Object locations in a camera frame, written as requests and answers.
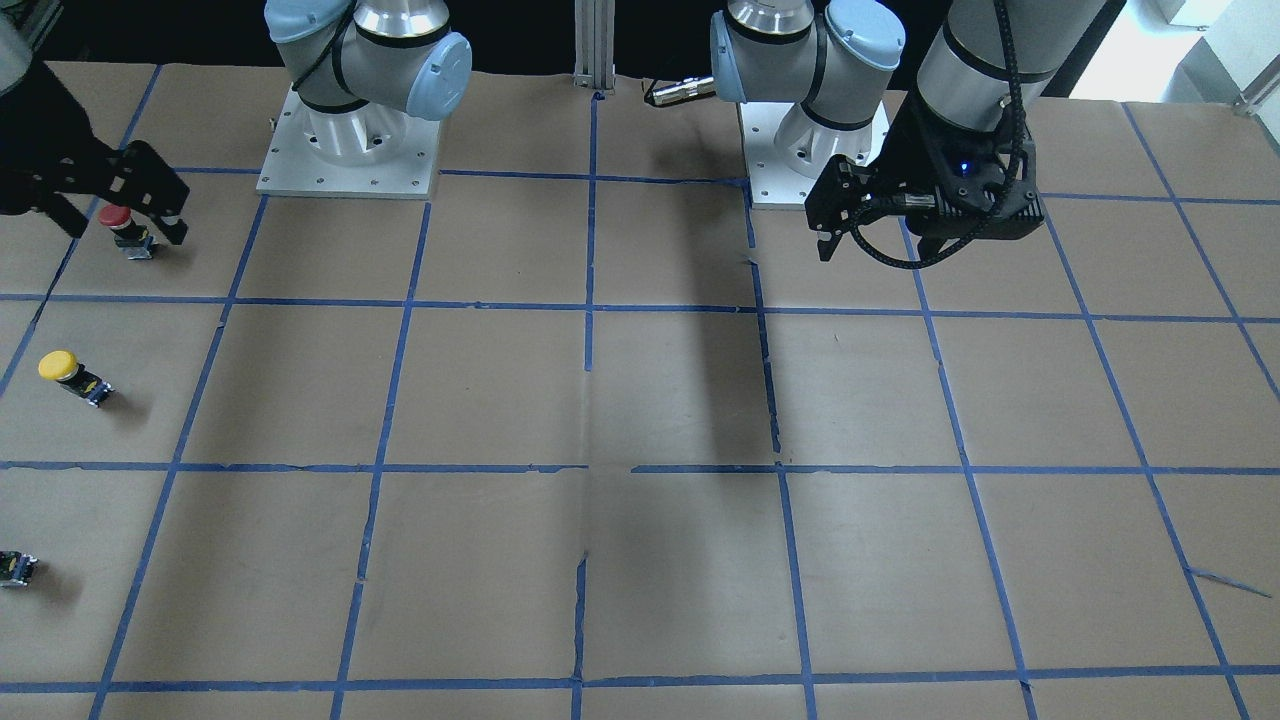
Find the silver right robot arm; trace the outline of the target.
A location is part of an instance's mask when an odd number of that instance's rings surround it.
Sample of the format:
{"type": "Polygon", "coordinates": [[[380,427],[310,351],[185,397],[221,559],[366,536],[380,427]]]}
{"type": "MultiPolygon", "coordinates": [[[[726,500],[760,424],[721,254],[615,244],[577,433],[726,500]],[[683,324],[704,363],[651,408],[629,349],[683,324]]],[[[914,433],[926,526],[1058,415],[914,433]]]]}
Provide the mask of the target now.
{"type": "MultiPolygon", "coordinates": [[[[440,126],[460,105],[472,49],[443,1],[269,1],[271,41],[291,74],[256,188],[271,196],[426,199],[440,126]]],[[[3,20],[3,213],[36,211],[72,238],[88,218],[72,195],[120,208],[147,231],[118,245],[148,255],[186,240],[189,186],[145,141],[96,137],[86,110],[3,20]]]]}

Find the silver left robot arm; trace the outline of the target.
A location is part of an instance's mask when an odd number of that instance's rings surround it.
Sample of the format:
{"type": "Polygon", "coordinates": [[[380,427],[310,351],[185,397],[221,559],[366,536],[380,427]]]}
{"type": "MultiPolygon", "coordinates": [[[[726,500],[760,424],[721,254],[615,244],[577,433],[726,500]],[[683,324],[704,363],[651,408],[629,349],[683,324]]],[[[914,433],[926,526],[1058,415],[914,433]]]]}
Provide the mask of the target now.
{"type": "Polygon", "coordinates": [[[730,102],[786,102],[806,223],[828,261],[844,238],[887,266],[922,270],[977,240],[1044,223],[1027,113],[1102,10],[1100,1],[954,1],[879,152],[814,149],[872,127],[910,44],[878,1],[728,1],[710,18],[710,70],[730,102]]]}

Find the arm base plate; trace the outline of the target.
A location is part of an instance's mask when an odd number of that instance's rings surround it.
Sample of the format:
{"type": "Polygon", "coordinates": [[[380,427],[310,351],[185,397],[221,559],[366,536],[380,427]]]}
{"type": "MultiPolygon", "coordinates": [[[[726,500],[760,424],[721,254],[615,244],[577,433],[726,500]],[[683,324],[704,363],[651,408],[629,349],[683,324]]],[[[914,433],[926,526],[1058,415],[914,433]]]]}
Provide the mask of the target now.
{"type": "Polygon", "coordinates": [[[858,167],[873,161],[883,146],[890,119],[879,102],[859,129],[833,129],[813,120],[797,102],[739,105],[742,150],[751,204],[765,210],[799,210],[833,155],[858,167]]]}
{"type": "Polygon", "coordinates": [[[376,104],[321,113],[289,91],[256,190],[273,197],[425,201],[436,178],[442,126],[376,104]]]}

